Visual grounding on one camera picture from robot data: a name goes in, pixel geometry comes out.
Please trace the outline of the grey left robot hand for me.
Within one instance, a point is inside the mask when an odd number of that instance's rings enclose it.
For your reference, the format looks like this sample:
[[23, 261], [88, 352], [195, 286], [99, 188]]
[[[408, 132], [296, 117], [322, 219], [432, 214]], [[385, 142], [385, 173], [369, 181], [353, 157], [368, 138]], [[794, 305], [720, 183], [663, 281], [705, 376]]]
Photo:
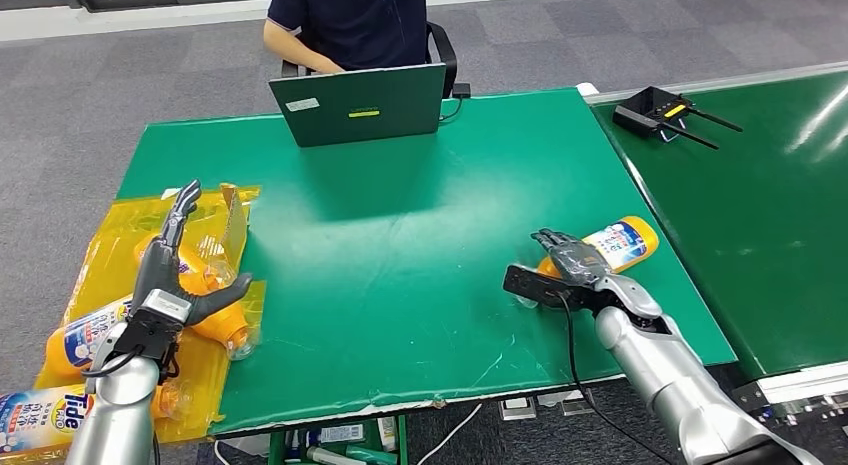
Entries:
[[191, 180], [177, 193], [160, 233], [145, 249], [135, 281], [132, 312], [135, 312], [150, 292], [161, 290], [186, 303], [182, 323], [192, 326], [234, 304], [247, 294], [253, 281], [251, 273], [241, 273], [230, 285], [206, 295], [191, 293], [179, 282], [179, 246], [187, 219], [197, 208], [196, 201], [201, 195], [198, 179]]

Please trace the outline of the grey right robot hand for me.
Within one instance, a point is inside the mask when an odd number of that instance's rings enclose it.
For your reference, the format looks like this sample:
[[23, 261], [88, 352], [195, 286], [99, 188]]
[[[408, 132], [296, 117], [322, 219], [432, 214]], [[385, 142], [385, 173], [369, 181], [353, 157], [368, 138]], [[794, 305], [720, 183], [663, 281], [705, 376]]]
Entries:
[[542, 228], [532, 233], [531, 238], [547, 252], [562, 281], [570, 286], [592, 288], [612, 273], [612, 268], [594, 246], [572, 235]]

